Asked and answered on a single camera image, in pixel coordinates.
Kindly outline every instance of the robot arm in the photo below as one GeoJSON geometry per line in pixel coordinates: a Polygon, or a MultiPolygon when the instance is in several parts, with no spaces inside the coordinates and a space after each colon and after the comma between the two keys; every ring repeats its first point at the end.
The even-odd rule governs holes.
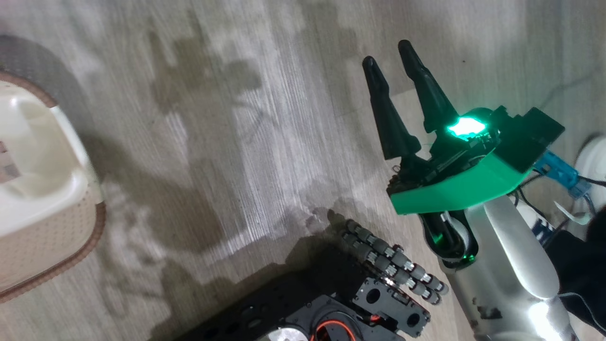
{"type": "Polygon", "coordinates": [[[399,43],[427,133],[429,160],[389,98],[377,62],[362,66],[385,159],[400,157],[387,193],[398,214],[419,214],[477,340],[576,340],[557,298],[557,273],[507,198],[564,128],[532,108],[510,117],[504,107],[459,116],[409,41],[399,43]]]}

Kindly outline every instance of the wire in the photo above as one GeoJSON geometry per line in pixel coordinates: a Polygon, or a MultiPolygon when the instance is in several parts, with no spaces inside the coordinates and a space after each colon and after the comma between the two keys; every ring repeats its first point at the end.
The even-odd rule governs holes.
{"type": "Polygon", "coordinates": [[[543,217],[545,220],[547,219],[545,217],[545,214],[543,214],[543,212],[541,212],[540,209],[536,208],[533,204],[531,204],[528,199],[526,199],[526,195],[524,195],[524,192],[522,191],[522,188],[518,188],[518,192],[520,193],[520,197],[522,198],[522,201],[525,202],[528,206],[530,206],[530,208],[534,209],[535,212],[537,212],[541,217],[543,217]]]}
{"type": "Polygon", "coordinates": [[[568,223],[570,222],[570,218],[566,217],[566,219],[564,219],[560,225],[558,225],[554,230],[553,230],[553,234],[551,235],[551,237],[549,237],[549,239],[545,242],[545,244],[543,245],[543,249],[547,250],[547,248],[549,247],[549,245],[551,244],[551,242],[556,238],[557,234],[564,228],[564,226],[566,226],[568,223]]]}
{"type": "Polygon", "coordinates": [[[591,200],[591,197],[589,196],[589,194],[585,194],[583,195],[583,199],[585,199],[585,202],[587,203],[587,206],[589,206],[589,212],[591,212],[592,216],[596,216],[596,206],[593,204],[593,200],[591,200]]]}
{"type": "MultiPolygon", "coordinates": [[[[356,332],[357,332],[358,336],[360,337],[360,339],[362,340],[364,338],[364,336],[362,335],[362,330],[360,329],[360,326],[358,326],[358,321],[353,316],[351,316],[350,314],[347,314],[344,311],[333,310],[333,311],[326,312],[324,315],[320,316],[320,318],[318,319],[318,322],[316,324],[320,323],[320,321],[322,321],[322,319],[326,318],[330,314],[339,314],[339,315],[343,315],[346,318],[348,318],[351,322],[353,322],[353,326],[356,328],[356,332]]],[[[310,334],[313,333],[315,335],[315,333],[318,332],[318,328],[319,327],[316,327],[316,328],[311,327],[310,334]]]]}
{"type": "Polygon", "coordinates": [[[520,184],[520,186],[518,186],[518,188],[523,188],[525,187],[527,184],[537,180],[538,178],[542,178],[543,175],[541,173],[536,174],[534,177],[529,178],[528,180],[524,181],[523,183],[520,184]]]}
{"type": "Polygon", "coordinates": [[[587,304],[587,302],[585,301],[585,299],[583,298],[583,296],[577,294],[576,292],[565,292],[563,294],[559,294],[557,297],[579,297],[582,301],[583,304],[585,305],[585,307],[587,308],[587,311],[589,311],[589,315],[591,315],[591,318],[593,319],[594,323],[596,324],[596,326],[598,326],[602,332],[606,333],[606,328],[604,328],[596,319],[596,316],[593,314],[593,311],[591,310],[591,308],[589,308],[589,305],[587,304]]]}
{"type": "Polygon", "coordinates": [[[318,337],[318,331],[322,328],[325,328],[327,325],[338,325],[338,326],[342,327],[347,332],[349,339],[351,341],[356,341],[356,337],[353,335],[353,332],[351,331],[351,329],[349,329],[349,327],[346,324],[344,324],[343,322],[341,322],[339,320],[326,320],[326,321],[320,323],[318,325],[318,327],[316,328],[316,331],[311,336],[311,339],[309,339],[309,341],[319,340],[320,338],[318,337]]]}
{"type": "Polygon", "coordinates": [[[513,195],[516,197],[516,201],[513,202],[514,206],[518,206],[518,204],[520,203],[520,193],[518,193],[517,190],[513,191],[513,195]]]}
{"type": "Polygon", "coordinates": [[[596,185],[600,185],[602,187],[606,187],[606,181],[589,179],[589,178],[582,177],[580,175],[579,175],[579,179],[583,179],[583,180],[587,181],[588,183],[593,183],[593,184],[596,184],[596,185]]]}

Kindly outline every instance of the red wire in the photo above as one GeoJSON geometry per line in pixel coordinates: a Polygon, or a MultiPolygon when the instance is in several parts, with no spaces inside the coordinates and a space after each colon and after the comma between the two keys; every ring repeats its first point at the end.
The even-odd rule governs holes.
{"type": "MultiPolygon", "coordinates": [[[[318,327],[316,328],[316,332],[319,331],[321,328],[326,327],[327,325],[339,325],[341,326],[343,329],[345,329],[345,331],[347,332],[347,335],[349,335],[349,339],[351,341],[356,341],[356,337],[353,335],[353,332],[351,331],[351,329],[349,329],[349,327],[344,324],[343,322],[339,321],[339,320],[326,320],[322,323],[320,323],[318,325],[318,327]]],[[[309,339],[309,341],[314,341],[315,336],[312,335],[311,339],[309,339]]]]}

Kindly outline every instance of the green 3d-printed part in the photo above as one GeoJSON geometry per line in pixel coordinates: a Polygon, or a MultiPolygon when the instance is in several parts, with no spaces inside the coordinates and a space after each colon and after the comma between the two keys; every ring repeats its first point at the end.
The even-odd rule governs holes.
{"type": "Polygon", "coordinates": [[[391,203],[398,214],[466,209],[513,191],[531,171],[516,171],[493,151],[472,168],[439,183],[392,194],[391,203]]]}

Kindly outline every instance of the black fabric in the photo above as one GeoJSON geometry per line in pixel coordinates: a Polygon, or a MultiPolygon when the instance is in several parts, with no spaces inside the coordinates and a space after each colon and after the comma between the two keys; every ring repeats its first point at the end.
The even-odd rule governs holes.
{"type": "MultiPolygon", "coordinates": [[[[560,293],[576,292],[583,296],[598,323],[606,326],[606,209],[592,220],[587,241],[561,231],[545,250],[558,272],[560,293]]],[[[568,311],[606,336],[580,298],[563,297],[562,301],[568,311]]]]}

